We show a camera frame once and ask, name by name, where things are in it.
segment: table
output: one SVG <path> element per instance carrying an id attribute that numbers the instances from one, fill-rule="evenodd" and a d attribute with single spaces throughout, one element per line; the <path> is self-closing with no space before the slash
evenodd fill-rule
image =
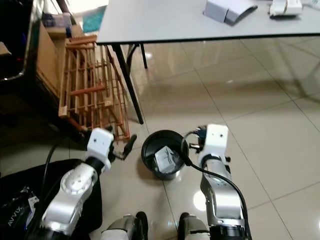
<path id="1" fill-rule="evenodd" d="M 110 0 L 97 44 L 111 45 L 139 122 L 143 118 L 121 45 L 230 40 L 265 37 L 320 36 L 320 11 L 305 6 L 295 18 L 270 19 L 270 0 L 255 0 L 258 8 L 235 25 L 203 15 L 206 0 Z"/>

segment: black trash bin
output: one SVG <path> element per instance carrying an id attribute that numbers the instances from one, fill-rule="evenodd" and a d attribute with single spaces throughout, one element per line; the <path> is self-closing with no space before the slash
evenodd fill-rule
<path id="1" fill-rule="evenodd" d="M 171 130 L 160 130 L 151 134 L 143 143 L 141 150 L 141 158 L 144 165 L 153 172 L 161 180 L 172 180 L 178 174 L 182 167 L 185 165 L 182 158 L 175 162 L 176 167 L 172 172 L 162 173 L 158 171 L 155 162 L 155 153 L 165 146 L 168 146 L 172 151 L 177 152 L 181 156 L 181 142 L 183 137 Z M 189 155 L 189 147 L 187 142 L 184 143 L 183 151 Z"/>

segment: white floor tile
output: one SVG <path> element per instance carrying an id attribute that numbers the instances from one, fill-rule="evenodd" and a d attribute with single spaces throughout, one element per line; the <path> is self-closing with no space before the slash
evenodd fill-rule
<path id="1" fill-rule="evenodd" d="M 222 121 L 195 71 L 137 88 L 150 133 L 163 129 L 185 133 L 195 126 Z"/>
<path id="2" fill-rule="evenodd" d="M 126 214 L 144 211 L 148 217 L 149 239 L 163 240 L 177 235 L 177 229 L 161 180 L 156 179 L 141 160 L 141 149 L 133 150 L 126 161 L 116 160 L 108 173 L 100 176 L 103 223 L 91 233 L 99 240 L 101 231 Z"/>
<path id="3" fill-rule="evenodd" d="M 282 45 L 277 49 L 255 52 L 253 55 L 269 71 L 280 67 L 295 68 L 298 66 L 316 65 L 319 58 L 306 51 L 308 45 L 300 42 L 293 45 Z"/>
<path id="4" fill-rule="evenodd" d="M 0 150 L 1 176 L 33 168 L 46 163 L 51 147 L 57 139 L 33 141 L 6 147 Z M 54 151 L 51 162 L 69 159 L 69 140 L 62 141 Z"/>
<path id="5" fill-rule="evenodd" d="M 297 99 L 295 103 L 320 130 L 320 93 Z"/>
<path id="6" fill-rule="evenodd" d="M 249 84 L 273 81 L 253 56 L 202 67 L 196 71 L 212 96 L 220 96 Z"/>
<path id="7" fill-rule="evenodd" d="M 182 46 L 196 69 L 248 56 L 250 51 L 240 40 L 198 41 Z"/>
<path id="8" fill-rule="evenodd" d="M 140 124 L 137 118 L 136 111 L 132 104 L 128 108 L 128 124 L 131 136 L 136 134 L 137 138 L 134 142 L 133 148 L 142 147 L 144 141 L 149 136 L 149 131 L 147 129 L 146 120 L 143 119 L 144 124 Z"/>
<path id="9" fill-rule="evenodd" d="M 291 99 L 275 81 L 256 82 L 235 88 L 213 100 L 225 120 L 270 108 Z"/>
<path id="10" fill-rule="evenodd" d="M 294 103 L 227 123 L 271 199 L 320 180 L 320 134 Z"/>
<path id="11" fill-rule="evenodd" d="M 193 69 L 190 60 L 183 52 L 182 54 L 176 54 L 172 56 L 172 58 L 161 62 L 155 61 L 155 63 L 150 63 L 148 61 L 147 69 L 132 70 L 132 76 L 135 84 L 141 85 L 190 72 Z"/>
<path id="12" fill-rule="evenodd" d="M 285 225 L 282 223 L 277 211 L 271 203 L 266 203 L 250 209 L 248 211 L 248 218 L 252 239 L 292 240 Z"/>
<path id="13" fill-rule="evenodd" d="M 320 92 L 320 61 L 283 66 L 269 73 L 292 99 Z"/>
<path id="14" fill-rule="evenodd" d="M 85 150 L 79 150 L 79 149 L 74 149 L 70 148 L 70 158 L 71 159 L 81 159 L 81 160 L 86 160 L 86 151 Z"/>
<path id="15" fill-rule="evenodd" d="M 318 56 L 320 56 L 320 38 L 313 38 L 305 42 Z"/>
<path id="16" fill-rule="evenodd" d="M 190 137 L 187 141 L 196 143 L 196 138 Z M 198 155 L 194 151 L 189 155 L 193 163 L 197 164 Z M 231 157 L 232 179 L 242 191 L 248 208 L 268 202 L 265 190 L 231 134 L 228 136 L 226 155 Z M 176 223 L 179 222 L 181 213 L 188 212 L 207 224 L 206 200 L 200 190 L 201 178 L 201 172 L 184 166 L 177 178 L 164 181 Z"/>
<path id="17" fill-rule="evenodd" d="M 320 238 L 319 199 L 318 183 L 273 202 L 293 239 Z"/>
<path id="18" fill-rule="evenodd" d="M 291 100 L 252 56 L 204 67 L 197 72 L 224 119 Z"/>
<path id="19" fill-rule="evenodd" d="M 265 50 L 277 50 L 282 45 L 302 42 L 300 37 L 253 38 L 241 40 L 252 53 Z"/>
<path id="20" fill-rule="evenodd" d="M 303 41 L 313 40 L 313 39 L 319 39 L 319 36 L 301 36 L 300 37 Z"/>
<path id="21" fill-rule="evenodd" d="M 145 44 L 144 50 L 151 53 L 152 57 L 157 60 L 167 60 L 174 55 L 185 52 L 179 42 Z"/>

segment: black table leg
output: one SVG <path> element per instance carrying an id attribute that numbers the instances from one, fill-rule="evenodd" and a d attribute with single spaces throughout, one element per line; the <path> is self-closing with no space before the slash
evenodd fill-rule
<path id="1" fill-rule="evenodd" d="M 125 61 L 124 55 L 122 53 L 121 50 L 121 46 L 120 44 L 113 44 L 112 45 L 112 49 L 116 54 L 116 57 L 118 58 L 119 64 L 120 64 L 120 68 L 126 83 L 126 86 L 128 88 L 128 91 L 130 93 L 131 99 L 132 99 L 132 103 L 136 112 L 136 115 L 138 117 L 139 123 L 140 124 L 144 124 L 144 119 L 142 117 L 141 111 L 140 111 L 140 107 L 139 107 L 139 103 L 135 94 L 135 90 L 134 90 L 134 86 L 132 85 L 131 79 L 130 79 L 130 72 L 128 70 L 128 66 L 127 63 Z"/>
<path id="2" fill-rule="evenodd" d="M 146 53 L 145 53 L 145 47 L 143 44 L 140 44 L 141 47 L 141 52 L 142 52 L 142 58 L 143 58 L 143 64 L 144 64 L 144 68 L 147 69 L 147 59 L 146 59 Z"/>

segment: wooden crate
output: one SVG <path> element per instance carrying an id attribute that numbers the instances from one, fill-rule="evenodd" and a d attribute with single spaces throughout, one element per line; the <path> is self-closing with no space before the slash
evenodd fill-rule
<path id="1" fill-rule="evenodd" d="M 130 138 L 126 91 L 107 46 L 96 36 L 66 43 L 59 116 L 80 131 L 112 126 L 116 140 Z"/>

